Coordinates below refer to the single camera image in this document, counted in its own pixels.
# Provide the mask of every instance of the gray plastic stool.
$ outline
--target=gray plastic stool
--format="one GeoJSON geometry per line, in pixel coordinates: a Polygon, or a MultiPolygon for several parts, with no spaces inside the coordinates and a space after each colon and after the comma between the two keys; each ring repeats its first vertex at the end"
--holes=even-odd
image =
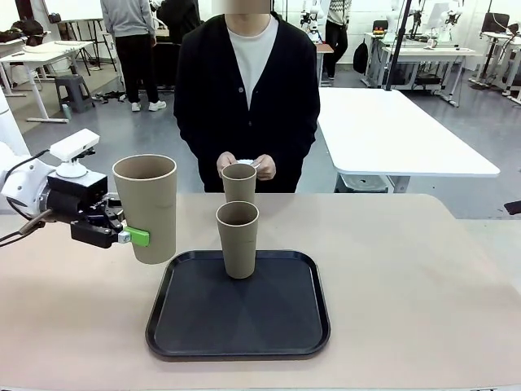
{"type": "Polygon", "coordinates": [[[75,112],[84,112],[89,105],[95,107],[90,97],[89,87],[85,84],[83,76],[59,76],[55,78],[55,84],[61,110],[63,110],[63,104],[69,105],[75,112]],[[62,86],[67,90],[67,96],[63,97],[61,95],[60,87],[62,86]]]}
{"type": "Polygon", "coordinates": [[[335,193],[388,193],[389,187],[374,175],[344,175],[336,179],[335,193]]]}

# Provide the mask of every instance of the hand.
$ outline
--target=hand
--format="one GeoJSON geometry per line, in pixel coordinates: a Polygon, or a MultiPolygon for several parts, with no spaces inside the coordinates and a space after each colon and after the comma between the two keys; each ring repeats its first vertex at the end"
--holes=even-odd
{"type": "Polygon", "coordinates": [[[219,176],[222,178],[222,170],[228,167],[229,165],[234,165],[237,163],[237,159],[229,152],[221,153],[219,159],[217,159],[217,172],[219,176]]]}
{"type": "Polygon", "coordinates": [[[252,163],[253,167],[257,167],[257,179],[260,181],[271,181],[275,178],[277,167],[270,155],[262,155],[256,158],[252,163]]]}

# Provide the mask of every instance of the white sneaker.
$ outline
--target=white sneaker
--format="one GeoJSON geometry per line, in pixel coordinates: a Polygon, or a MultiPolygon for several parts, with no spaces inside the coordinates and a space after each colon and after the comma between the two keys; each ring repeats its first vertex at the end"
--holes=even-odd
{"type": "Polygon", "coordinates": [[[150,103],[148,105],[149,112],[157,112],[158,110],[162,110],[163,108],[166,108],[166,102],[163,102],[162,100],[158,100],[157,102],[150,103]]]}

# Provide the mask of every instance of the neck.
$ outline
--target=neck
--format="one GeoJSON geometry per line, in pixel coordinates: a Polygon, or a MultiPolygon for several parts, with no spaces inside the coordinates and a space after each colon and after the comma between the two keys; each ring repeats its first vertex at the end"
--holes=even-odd
{"type": "Polygon", "coordinates": [[[226,14],[225,20],[232,33],[255,37],[268,27],[270,14],[226,14]]]}

